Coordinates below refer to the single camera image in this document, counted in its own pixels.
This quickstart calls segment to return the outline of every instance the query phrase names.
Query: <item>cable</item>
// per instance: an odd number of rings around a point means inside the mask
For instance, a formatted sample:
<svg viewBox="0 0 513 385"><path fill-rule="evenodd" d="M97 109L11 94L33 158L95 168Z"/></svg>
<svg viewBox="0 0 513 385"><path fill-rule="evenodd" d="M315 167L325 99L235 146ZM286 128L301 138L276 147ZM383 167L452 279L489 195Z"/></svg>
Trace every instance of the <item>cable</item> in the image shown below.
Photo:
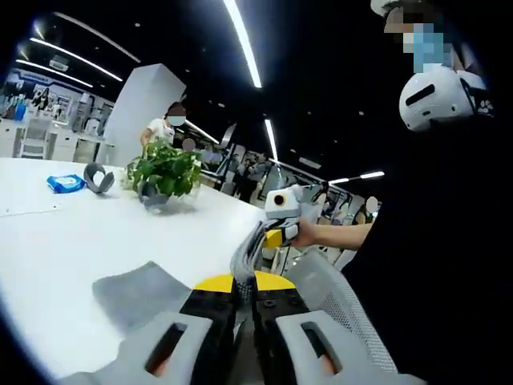
<svg viewBox="0 0 513 385"><path fill-rule="evenodd" d="M285 271L285 267L287 266L287 260L289 259L289 251L290 251L290 246L287 249L287 255L285 255L285 261L283 262L283 267L281 268L280 275L283 275L283 272Z"/></svg>

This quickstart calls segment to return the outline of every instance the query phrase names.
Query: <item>black ceiling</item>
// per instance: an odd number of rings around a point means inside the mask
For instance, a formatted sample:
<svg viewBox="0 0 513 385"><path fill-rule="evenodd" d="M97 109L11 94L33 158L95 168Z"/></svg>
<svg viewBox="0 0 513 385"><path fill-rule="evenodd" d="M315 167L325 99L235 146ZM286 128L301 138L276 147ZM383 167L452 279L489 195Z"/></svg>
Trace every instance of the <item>black ceiling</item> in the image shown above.
<svg viewBox="0 0 513 385"><path fill-rule="evenodd" d="M64 2L55 11L105 34L141 63L53 14L39 19L47 42L123 79L135 67L165 64L188 86L188 118L218 139L237 122L243 145L270 153L267 116L273 122L279 159L327 180L387 171L409 143L411 134L400 120L398 97L412 75L410 58L382 33L383 21L371 11L370 2L353 2L348 10L343 2L238 0L261 89L252 85L221 0L132 8L127 3L75 3ZM55 54L37 43L26 43L25 52L30 61L42 65ZM67 74L93 84L91 92L112 101L123 87L76 59L70 60ZM314 160L321 168L301 164L299 157ZM380 183L364 180L347 187L362 195L379 195Z"/></svg>

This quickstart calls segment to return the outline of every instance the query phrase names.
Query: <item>ceiling light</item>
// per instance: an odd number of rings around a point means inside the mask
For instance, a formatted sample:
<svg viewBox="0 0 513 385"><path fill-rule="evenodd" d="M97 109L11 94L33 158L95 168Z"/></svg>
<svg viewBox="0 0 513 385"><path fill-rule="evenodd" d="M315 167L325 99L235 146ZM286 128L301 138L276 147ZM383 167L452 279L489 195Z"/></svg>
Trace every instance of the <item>ceiling light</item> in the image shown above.
<svg viewBox="0 0 513 385"><path fill-rule="evenodd" d="M89 32L91 32L92 34L95 34L96 36L98 36L99 38L103 39L104 41L106 41L107 43L111 44L113 47L117 48L118 50L120 50L121 52L123 52L126 56L128 56L129 58L135 60L137 63L141 63L141 59L137 58L136 56L132 55L130 52L128 52L127 50L125 50L123 47L121 47L118 43L110 40L107 36L105 36L104 34L98 32L97 30L95 30L94 28L88 26L85 22L81 22L79 20L77 20L76 18L72 18L71 16L68 16L67 14L61 14L60 12L54 12L54 15L59 17L59 18L63 18L64 20L67 20L68 22L72 22L74 24L76 24L77 26L80 26L82 27L84 30L88 30Z"/></svg>
<svg viewBox="0 0 513 385"><path fill-rule="evenodd" d="M256 88L262 88L260 76L258 75L257 62L255 62L255 56L251 51L251 44L249 43L248 32L244 27L244 22L242 21L242 17L240 16L237 4L235 3L235 0L224 0L224 4L226 5L226 9L230 13L233 25L235 26L235 30L237 32L237 35L239 36L239 41L242 46L244 56L246 58L246 62L248 63L249 73L251 74L253 84Z"/></svg>
<svg viewBox="0 0 513 385"><path fill-rule="evenodd" d="M199 128L198 126L196 126L194 123L191 123L189 122L187 119L185 120L185 124L187 124L190 128L193 128L195 129L196 131L200 132L201 134L203 134L204 136L206 136L207 138L209 138L212 142L214 142L215 144L219 144L219 141L216 140L216 138L214 138L213 136L210 136L208 133L206 133L205 131L203 131L201 128Z"/></svg>
<svg viewBox="0 0 513 385"><path fill-rule="evenodd" d="M368 174L360 175L362 179L376 178L378 176L384 176L385 173L383 171L370 172Z"/></svg>
<svg viewBox="0 0 513 385"><path fill-rule="evenodd" d="M94 64L94 63L90 62L89 60L86 60L83 57L78 56L77 54L74 54L73 52L69 52L68 50L65 50L65 49L63 49L61 47L57 47L54 44L47 43L47 42L45 42L43 40L39 40L38 38L31 38L30 40L31 40L31 42L42 44L43 46L47 46L47 47L53 48L53 49L55 49L57 51L64 52L65 54L68 54L69 56L72 56L72 57L74 57L74 58L76 58L78 60L83 61L85 64L89 64L91 67L96 68L97 70L103 72L104 74L107 74L110 77L112 77L112 78L114 78L114 79L116 79L116 80L118 80L120 82L123 82L123 79L121 79L121 78L117 77L116 75L112 74L111 72L101 68L99 65Z"/></svg>
<svg viewBox="0 0 513 385"><path fill-rule="evenodd" d="M329 184L345 183L348 181L349 181L349 178L340 178L340 179L336 179L336 180L331 180L329 182Z"/></svg>
<svg viewBox="0 0 513 385"><path fill-rule="evenodd" d="M73 76L69 76L69 75L63 74L62 72L52 70L51 68L40 66L39 64L36 64L36 63L27 62L26 60L20 60L20 59L17 59L16 63L26 64L27 66L32 66L32 67L40 68L42 70L45 70L45 71L48 71L48 72L52 72L54 74L61 75L61 76L65 77L65 78L74 80L75 82L83 84L84 86L93 88L93 86L91 86L89 83L83 82L82 80L74 78Z"/></svg>
<svg viewBox="0 0 513 385"><path fill-rule="evenodd" d="M278 161L278 153L276 151L276 142L274 141L273 126L271 126L271 120L265 120L265 128L267 129L267 136L269 137L269 143L271 144L271 151L273 152L274 160Z"/></svg>
<svg viewBox="0 0 513 385"><path fill-rule="evenodd" d="M321 168L321 165L319 163L316 163L316 162L314 162L314 161L312 161L310 159L299 158L299 161L300 161L300 163L306 164L308 167L315 168L316 170Z"/></svg>
<svg viewBox="0 0 513 385"><path fill-rule="evenodd" d="M23 56L26 60L29 60L29 57L26 55L24 50L18 50L19 54Z"/></svg>
<svg viewBox="0 0 513 385"><path fill-rule="evenodd" d="M45 37L42 35L41 29L39 28L39 25L37 23L34 24L34 31L41 39L45 39Z"/></svg>

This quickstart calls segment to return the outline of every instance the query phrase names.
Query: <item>gray object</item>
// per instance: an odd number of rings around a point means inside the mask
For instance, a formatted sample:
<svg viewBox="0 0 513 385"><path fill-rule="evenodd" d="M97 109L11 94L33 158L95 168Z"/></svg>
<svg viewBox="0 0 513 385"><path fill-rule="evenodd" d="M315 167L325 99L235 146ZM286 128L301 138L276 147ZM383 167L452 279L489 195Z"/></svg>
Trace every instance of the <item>gray object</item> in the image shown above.
<svg viewBox="0 0 513 385"><path fill-rule="evenodd" d="M93 283L93 295L124 334L138 330L163 311L179 311L191 290L155 262Z"/></svg>
<svg viewBox="0 0 513 385"><path fill-rule="evenodd" d="M99 185L94 180L97 172L103 174L103 179ZM105 173L105 168L97 163L89 163L86 166L83 170L83 179L86 181L87 187L96 194L106 193L114 184L114 174L112 172Z"/></svg>
<svg viewBox="0 0 513 385"><path fill-rule="evenodd" d="M277 325L289 348L297 385L424 384L413 375L398 375L373 365L358 337L324 311L279 317ZM305 330L312 330L317 335L337 374L326 375Z"/></svg>
<svg viewBox="0 0 513 385"><path fill-rule="evenodd" d="M169 201L169 197L167 195L159 193L157 187L152 186L148 182L139 184L139 190L137 193L139 195L139 202L141 202L147 209L163 208Z"/></svg>
<svg viewBox="0 0 513 385"><path fill-rule="evenodd" d="M119 345L118 357L93 373L75 373L61 379L61 385L190 385L192 371L212 320L179 313L162 313ZM176 344L163 374L146 371L153 351L166 332L175 326L184 333Z"/></svg>
<svg viewBox="0 0 513 385"><path fill-rule="evenodd" d="M285 277L296 286L307 307L311 311L325 311L360 339L373 364L384 371L397 373L388 350L344 276L326 261L317 248L312 248L294 262L296 265Z"/></svg>
<svg viewBox="0 0 513 385"><path fill-rule="evenodd" d="M237 248L230 261L230 271L245 305L249 305L251 302L252 279L255 277L255 265L262 259L264 240L265 226L263 222L259 221Z"/></svg>

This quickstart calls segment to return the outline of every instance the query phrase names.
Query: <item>hand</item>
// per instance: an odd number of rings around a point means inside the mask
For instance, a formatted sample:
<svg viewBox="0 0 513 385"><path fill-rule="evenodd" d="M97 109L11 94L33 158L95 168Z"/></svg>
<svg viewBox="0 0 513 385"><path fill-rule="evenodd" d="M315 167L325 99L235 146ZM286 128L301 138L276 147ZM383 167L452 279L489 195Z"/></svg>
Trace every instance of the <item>hand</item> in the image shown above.
<svg viewBox="0 0 513 385"><path fill-rule="evenodd" d="M292 239L292 246L306 247L316 243L317 227L304 218L299 218L299 233Z"/></svg>

